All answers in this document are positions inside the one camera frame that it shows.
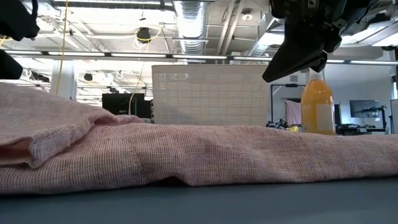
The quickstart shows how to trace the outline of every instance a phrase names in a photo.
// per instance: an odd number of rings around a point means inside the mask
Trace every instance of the plastic bottle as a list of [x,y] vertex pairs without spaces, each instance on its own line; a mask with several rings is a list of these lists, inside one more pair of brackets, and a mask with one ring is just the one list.
[[302,131],[335,134],[333,93],[319,73],[311,73],[301,98]]

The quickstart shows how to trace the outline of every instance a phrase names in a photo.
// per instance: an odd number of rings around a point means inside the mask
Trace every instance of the white partition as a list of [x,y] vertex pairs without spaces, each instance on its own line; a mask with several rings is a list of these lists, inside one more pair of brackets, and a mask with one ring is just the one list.
[[398,134],[398,100],[391,100],[391,115],[394,123],[394,134]]
[[154,65],[157,124],[265,126],[264,65]]

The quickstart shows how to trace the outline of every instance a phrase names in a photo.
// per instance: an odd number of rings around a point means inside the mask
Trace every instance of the table surface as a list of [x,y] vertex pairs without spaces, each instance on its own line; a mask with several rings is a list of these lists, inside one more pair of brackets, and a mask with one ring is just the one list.
[[398,223],[398,177],[0,196],[0,223]]

